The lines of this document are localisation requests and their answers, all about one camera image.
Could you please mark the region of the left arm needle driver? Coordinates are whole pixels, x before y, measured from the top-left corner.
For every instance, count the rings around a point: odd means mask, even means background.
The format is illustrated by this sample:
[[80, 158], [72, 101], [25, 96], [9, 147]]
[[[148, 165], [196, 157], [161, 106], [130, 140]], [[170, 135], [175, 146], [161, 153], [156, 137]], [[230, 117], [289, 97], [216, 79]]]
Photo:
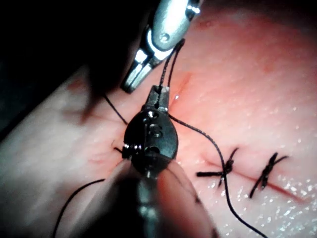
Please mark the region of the left arm needle driver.
[[140, 174], [159, 174], [175, 159], [178, 135], [166, 113], [144, 109], [128, 124], [122, 157]]

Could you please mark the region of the right arm needle driver jaw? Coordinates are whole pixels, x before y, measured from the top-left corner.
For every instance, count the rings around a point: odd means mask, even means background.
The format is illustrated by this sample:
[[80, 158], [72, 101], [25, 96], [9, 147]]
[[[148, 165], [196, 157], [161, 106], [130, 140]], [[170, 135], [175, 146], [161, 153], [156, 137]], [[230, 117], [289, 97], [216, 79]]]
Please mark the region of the right arm needle driver jaw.
[[144, 50], [139, 48], [130, 68], [128, 69], [128, 72], [122, 81], [120, 86], [121, 89], [123, 89], [126, 93], [132, 93], [139, 86], [144, 78], [141, 73], [143, 72], [148, 61], [149, 55], [146, 54]]
[[161, 52], [161, 51], [156, 51], [156, 52], [149, 51], [149, 52], [147, 52], [145, 49], [143, 49], [143, 50], [146, 52], [146, 54], [149, 55], [149, 61], [148, 61], [147, 65], [145, 66], [143, 72], [141, 73], [141, 75], [144, 77], [143, 78], [143, 81], [144, 81], [144, 79], [149, 75], [149, 73], [153, 69], [155, 69], [159, 64], [161, 64], [161, 62], [171, 54], [173, 49], [168, 50], [166, 52]]

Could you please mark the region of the right arm needle driver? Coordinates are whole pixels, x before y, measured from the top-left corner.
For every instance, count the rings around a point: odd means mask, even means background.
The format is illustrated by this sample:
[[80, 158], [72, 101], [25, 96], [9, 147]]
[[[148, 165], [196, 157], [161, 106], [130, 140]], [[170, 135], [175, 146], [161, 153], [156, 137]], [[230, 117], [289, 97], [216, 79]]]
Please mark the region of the right arm needle driver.
[[150, 18], [148, 44], [155, 52], [168, 52], [184, 37], [200, 13], [199, 0], [160, 0]]

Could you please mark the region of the left arm needle driver jaw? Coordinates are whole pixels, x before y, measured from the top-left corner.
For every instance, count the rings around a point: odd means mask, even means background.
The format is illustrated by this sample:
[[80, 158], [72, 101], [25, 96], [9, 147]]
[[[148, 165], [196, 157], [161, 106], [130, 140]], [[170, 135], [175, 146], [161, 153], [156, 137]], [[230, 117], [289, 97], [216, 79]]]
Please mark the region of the left arm needle driver jaw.
[[145, 109], [159, 109], [159, 86], [153, 85], [145, 102]]
[[158, 110], [168, 112], [170, 87], [162, 87], [158, 99]]

